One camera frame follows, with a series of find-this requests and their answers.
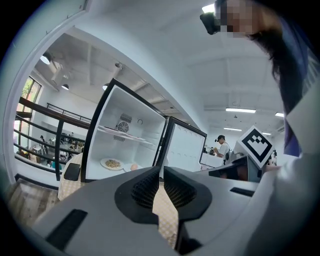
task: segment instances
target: black metal railing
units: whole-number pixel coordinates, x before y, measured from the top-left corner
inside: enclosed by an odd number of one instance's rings
[[[47,109],[51,109],[51,110],[54,110],[58,113],[61,113],[62,115],[66,115],[68,117],[71,117],[71,118],[74,118],[74,119],[78,119],[79,121],[83,121],[83,122],[86,122],[86,123],[91,123],[91,119],[90,118],[87,118],[87,117],[84,117],[82,115],[79,115],[79,114],[76,114],[76,113],[72,113],[68,110],[65,110],[61,107],[58,107],[58,106],[55,106],[55,105],[52,105],[50,103],[47,103]]]
[[[84,139],[80,139],[80,138],[76,138],[76,137],[73,137],[73,136],[68,136],[66,134],[63,134],[62,133],[62,130],[63,130],[63,126],[64,126],[64,123],[68,123],[68,124],[71,124],[71,125],[74,125],[74,126],[77,126],[77,127],[81,127],[81,128],[84,128],[84,129],[89,129],[89,126],[90,124],[88,122],[84,122],[84,121],[80,121],[78,119],[75,119],[75,118],[72,118],[72,117],[69,117],[69,116],[66,116],[64,114],[60,114],[60,113],[57,113],[56,111],[53,111],[51,109],[48,109],[46,107],[43,107],[41,105],[38,105],[38,104],[35,104],[31,101],[28,101],[24,98],[20,98],[19,100],[19,103],[36,111],[36,112],[39,112],[45,116],[48,116],[48,117],[51,117],[51,118],[54,118],[56,120],[59,121],[58,123],[58,127],[57,127],[57,130],[56,131],[53,131],[53,130],[50,130],[48,128],[45,128],[45,127],[42,127],[41,125],[39,124],[36,124],[36,123],[33,123],[31,121],[28,121],[28,120],[25,120],[22,116],[20,116],[18,113],[16,114],[15,116],[15,119],[16,120],[19,120],[21,122],[25,122],[31,126],[34,126],[42,131],[45,131],[45,132],[48,132],[48,133],[51,133],[53,135],[55,135],[55,144],[51,144],[51,143],[47,143],[47,142],[43,142],[37,138],[34,138],[34,137],[31,137],[29,136],[28,134],[24,134],[23,132],[19,131],[19,130],[16,130],[14,129],[14,132],[17,133],[19,136],[23,136],[25,138],[27,138],[28,140],[31,140],[31,141],[34,141],[36,143],[38,143],[39,145],[43,145],[47,148],[52,148],[54,149],[54,158],[51,158],[49,155],[44,155],[44,154],[40,154],[38,152],[35,152],[33,151],[32,149],[29,149],[29,148],[25,148],[23,146],[21,146],[20,144],[18,143],[13,143],[15,147],[17,147],[18,149],[20,150],[23,150],[25,152],[27,152],[30,155],[34,155],[36,157],[40,157],[42,159],[45,159],[45,160],[49,160],[51,162],[54,162],[55,164],[55,170],[52,170],[46,166],[40,166],[39,164],[35,164],[33,163],[32,161],[28,160],[28,159],[25,159],[23,157],[19,157],[18,154],[16,154],[15,158],[26,163],[26,164],[29,164],[33,167],[36,167],[36,168],[40,168],[44,171],[47,171],[47,172],[51,172],[51,173],[55,173],[55,176],[56,176],[56,180],[59,181],[60,180],[60,175],[61,175],[61,172],[60,172],[60,168],[59,168],[59,164],[66,164],[66,161],[61,161],[60,160],[60,151],[62,152],[66,152],[66,153],[69,153],[69,154],[80,154],[81,152],[78,152],[78,151],[74,151],[74,150],[69,150],[69,149],[65,149],[65,148],[61,148],[60,145],[61,145],[61,140],[65,140],[65,139],[69,139],[69,140],[72,140],[72,141],[75,141],[75,142],[81,142],[81,143],[84,143],[85,140]]]

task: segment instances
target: plate of food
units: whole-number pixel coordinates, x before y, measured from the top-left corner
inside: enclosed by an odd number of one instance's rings
[[[131,171],[135,171],[135,170],[138,170],[138,169],[142,169],[143,167],[136,164],[136,163],[127,163],[123,166],[123,170],[125,172],[131,172]]]
[[[107,168],[112,171],[119,171],[124,168],[124,164],[121,161],[112,158],[101,159],[100,164],[104,168]]]

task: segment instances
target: shelf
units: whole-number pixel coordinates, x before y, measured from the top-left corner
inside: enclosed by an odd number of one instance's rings
[[[99,160],[91,159],[88,162],[86,173],[87,173],[87,176],[86,176],[87,179],[100,180],[100,179],[105,179],[105,178],[117,176],[120,174],[125,174],[126,172],[123,169],[109,170],[107,168],[104,168],[100,164]]]
[[[135,142],[140,142],[140,143],[145,143],[145,144],[149,144],[149,145],[154,145],[153,143],[149,142],[149,141],[146,141],[144,138],[138,138],[138,137],[135,137],[135,136],[132,136],[130,134],[127,134],[123,131],[118,131],[118,130],[114,130],[114,129],[110,129],[110,128],[107,128],[107,127],[103,127],[101,125],[99,125],[98,129],[97,129],[99,132],[103,132],[103,133],[106,133],[106,134],[111,134],[111,135],[115,135],[115,136],[118,136],[118,137],[121,137],[121,138],[124,138],[124,139],[128,139],[128,140],[131,140],[131,141],[135,141]]]

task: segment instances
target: camera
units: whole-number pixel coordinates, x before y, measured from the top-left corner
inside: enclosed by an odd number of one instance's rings
[[[207,12],[200,15],[200,20],[202,21],[206,31],[209,35],[214,35],[221,30],[221,22],[217,19],[213,12]]]

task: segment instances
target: fluorescent light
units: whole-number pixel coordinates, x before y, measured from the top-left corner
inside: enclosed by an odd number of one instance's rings
[[[69,86],[67,84],[61,85],[61,87],[67,91],[69,91]]]
[[[231,130],[231,131],[237,131],[237,132],[241,132],[241,131],[242,131],[241,129],[226,128],[226,127],[224,127],[223,129],[225,129],[225,130]]]
[[[277,113],[275,113],[275,116],[276,116],[276,117],[284,118],[284,117],[285,117],[285,114],[277,112]]]
[[[210,5],[207,5],[205,7],[202,7],[202,11],[204,13],[215,13],[216,12],[216,9],[215,9],[215,4],[210,4]]]
[[[255,109],[244,109],[244,108],[229,108],[227,107],[225,111],[228,112],[245,112],[245,113],[256,113]]]

